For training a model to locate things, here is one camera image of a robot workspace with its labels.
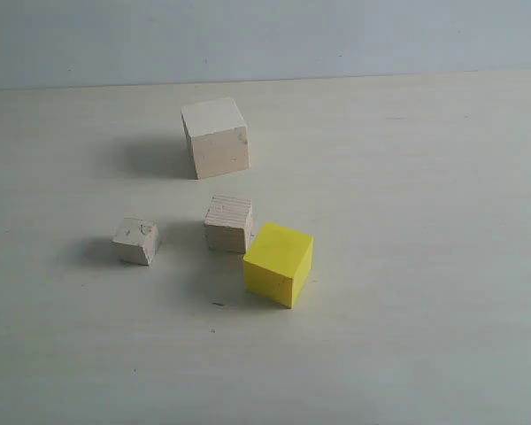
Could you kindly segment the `yellow cube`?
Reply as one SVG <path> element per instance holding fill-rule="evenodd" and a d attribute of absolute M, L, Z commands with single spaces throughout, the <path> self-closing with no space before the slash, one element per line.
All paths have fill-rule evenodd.
<path fill-rule="evenodd" d="M 313 243 L 312 236 L 300 231 L 264 224 L 242 258 L 246 290 L 294 307 L 312 268 Z"/>

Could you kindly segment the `medium striped wooden cube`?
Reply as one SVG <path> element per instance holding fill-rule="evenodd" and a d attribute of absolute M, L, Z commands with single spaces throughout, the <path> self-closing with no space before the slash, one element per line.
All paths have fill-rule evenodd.
<path fill-rule="evenodd" d="M 215 251 L 244 254 L 250 245 L 253 224 L 249 199 L 213 195 L 204 216 L 204 235 Z"/>

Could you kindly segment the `small pale wooden cube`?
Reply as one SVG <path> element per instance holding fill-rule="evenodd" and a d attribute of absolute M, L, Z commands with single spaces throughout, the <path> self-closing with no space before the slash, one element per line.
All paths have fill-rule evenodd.
<path fill-rule="evenodd" d="M 160 245 L 155 222 L 136 218 L 124 218 L 112 238 L 112 246 L 119 260 L 149 266 Z"/>

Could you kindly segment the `large pale wooden cube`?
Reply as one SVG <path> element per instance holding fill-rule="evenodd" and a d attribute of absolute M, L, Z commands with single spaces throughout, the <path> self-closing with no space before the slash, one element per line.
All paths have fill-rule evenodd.
<path fill-rule="evenodd" d="M 181 119 L 197 179 L 250 167 L 247 125 L 232 97 L 186 104 Z"/>

